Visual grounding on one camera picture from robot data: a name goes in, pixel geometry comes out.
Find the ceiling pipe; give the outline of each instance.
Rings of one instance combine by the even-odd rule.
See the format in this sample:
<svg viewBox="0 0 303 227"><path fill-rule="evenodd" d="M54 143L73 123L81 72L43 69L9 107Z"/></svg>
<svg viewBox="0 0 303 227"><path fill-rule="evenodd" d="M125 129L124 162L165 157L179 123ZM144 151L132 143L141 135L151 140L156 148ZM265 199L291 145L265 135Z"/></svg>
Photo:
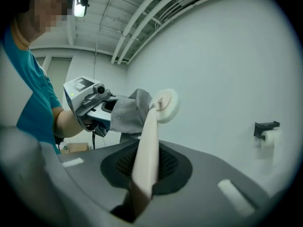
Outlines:
<svg viewBox="0 0 303 227"><path fill-rule="evenodd" d="M185 3L185 2L190 3L190 0L184 0L184 1L182 1L182 3ZM165 15L163 17L163 20L169 19L169 16L170 17L174 16L175 14L177 14L182 9L183 9L182 7L175 7L174 9L172 9L171 11L169 11L169 13L167 15Z"/></svg>
<svg viewBox="0 0 303 227"><path fill-rule="evenodd" d="M115 48L115 52L114 55L112 57L111 63L114 64L115 63L115 59L120 51L120 48L126 38L126 36L128 35L128 33L130 32L131 28L133 27L134 23L136 22L136 20L138 19L138 17L146 10L146 8L148 7L148 5L150 5L150 3L154 1L154 0L144 0L143 3L139 6L139 8L135 11L135 13L133 14L133 16L131 17L131 19L129 20L128 24L126 25L120 39L119 42Z"/></svg>
<svg viewBox="0 0 303 227"><path fill-rule="evenodd" d="M175 2L175 4L171 5L167 10L165 10L164 13L161 14L159 17L159 20L165 21L165 19L172 13L172 11L176 10L178 8L178 5L181 6L181 3L184 3L188 0L178 0Z"/></svg>
<svg viewBox="0 0 303 227"><path fill-rule="evenodd" d="M160 28L158 28L140 47L139 49L135 52L135 54L131 57L131 59L128 61L127 65L129 65L129 63L132 62L132 60L137 56L137 54L143 49L143 47L155 36L157 35L164 27L166 27L168 24L170 24L171 22L173 22L176 18L178 18L179 16L181 16L182 14L184 14L185 12L187 12L188 10L191 10L192 8L194 8L195 6L204 3L206 1L209 0L199 0L189 6L187 6L185 9L181 10L179 13L175 14L173 17L171 17L170 19L168 19Z"/></svg>
<svg viewBox="0 0 303 227"><path fill-rule="evenodd" d="M118 60L118 65L121 64L121 61L125 57L126 53L128 52L129 48L133 44L134 40L137 38L139 33L143 30L143 28L147 25L147 23L150 21L150 19L155 16L166 4L168 4L171 0L162 0L159 2L153 9L152 11L144 18L144 20L141 22L141 24L137 27L136 31L133 33L132 37L128 41L126 47L122 51L121 56L119 57Z"/></svg>
<svg viewBox="0 0 303 227"><path fill-rule="evenodd" d="M138 4L135 4L135 3L134 3L133 1L131 1L131 0L121 0L121 1L124 1L124 2L127 2L127 3L129 3L129 4L132 4L132 5L136 6L137 8L139 7ZM160 22L160 20L158 20L157 18L153 17L152 20L155 21L157 24L162 25L162 22Z"/></svg>

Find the black bracket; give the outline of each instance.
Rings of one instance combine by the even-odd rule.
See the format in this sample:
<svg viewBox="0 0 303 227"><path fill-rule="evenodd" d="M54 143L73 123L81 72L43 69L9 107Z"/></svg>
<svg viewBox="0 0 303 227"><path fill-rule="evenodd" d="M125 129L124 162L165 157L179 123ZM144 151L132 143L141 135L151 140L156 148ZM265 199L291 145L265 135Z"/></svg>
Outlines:
<svg viewBox="0 0 303 227"><path fill-rule="evenodd" d="M64 138L59 138L58 136L53 135L55 138L55 144L58 145L58 149L60 150L60 143L64 141Z"/></svg>
<svg viewBox="0 0 303 227"><path fill-rule="evenodd" d="M271 131L275 127L280 127L280 123L273 121L271 123L255 123L254 136L261 140L265 140L265 136L261 135L263 131Z"/></svg>

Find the ceiling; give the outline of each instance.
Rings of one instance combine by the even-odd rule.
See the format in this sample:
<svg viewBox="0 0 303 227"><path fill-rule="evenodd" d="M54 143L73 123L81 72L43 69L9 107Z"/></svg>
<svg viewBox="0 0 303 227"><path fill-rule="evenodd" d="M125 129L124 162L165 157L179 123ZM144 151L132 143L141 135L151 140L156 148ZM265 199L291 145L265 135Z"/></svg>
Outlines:
<svg viewBox="0 0 303 227"><path fill-rule="evenodd" d="M45 33L33 42L31 49L74 48L95 51L98 41L97 52L113 55L121 33L144 0L112 0L102 19L109 1L110 0L89 0L90 6L84 17L68 16L67 21L59 23L58 27L52 28L51 32ZM160 1L161 0L154 0L145 11L149 13ZM159 19L160 15L176 2L178 2L176 5L181 9L192 1L194 0L186 0L184 2L182 2L182 0L172 0L161 9L154 18ZM145 15L140 15L128 37L133 34L144 18ZM149 21L130 47L130 50L126 53L125 60L129 60L144 40L155 31L155 24L156 22L154 20ZM128 38L125 39L118 57L127 42Z"/></svg>

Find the black cable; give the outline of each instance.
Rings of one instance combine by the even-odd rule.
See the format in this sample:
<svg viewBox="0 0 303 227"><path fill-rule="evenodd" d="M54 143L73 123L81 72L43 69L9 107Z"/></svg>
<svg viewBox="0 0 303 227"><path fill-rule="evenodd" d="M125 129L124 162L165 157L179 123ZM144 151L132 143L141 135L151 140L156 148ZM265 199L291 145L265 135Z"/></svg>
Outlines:
<svg viewBox="0 0 303 227"><path fill-rule="evenodd" d="M93 134L92 134L93 149L95 149L95 138L96 138L96 133L93 132Z"/></svg>
<svg viewBox="0 0 303 227"><path fill-rule="evenodd" d="M54 137L54 139L55 139L55 144L58 145L58 149L59 149L59 151L60 151L59 145L60 145L61 142L63 142L64 138L60 138L60 137L55 136L55 135L54 135L53 137Z"/></svg>

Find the toilet paper roll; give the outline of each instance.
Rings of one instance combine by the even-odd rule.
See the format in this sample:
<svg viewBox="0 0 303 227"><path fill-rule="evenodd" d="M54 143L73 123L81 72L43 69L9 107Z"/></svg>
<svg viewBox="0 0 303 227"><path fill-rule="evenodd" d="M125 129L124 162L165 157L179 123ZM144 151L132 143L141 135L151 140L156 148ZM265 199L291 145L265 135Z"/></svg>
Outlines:
<svg viewBox="0 0 303 227"><path fill-rule="evenodd" d="M261 141L262 148L272 148L280 141L280 130L263 131L262 134L265 136L265 140Z"/></svg>

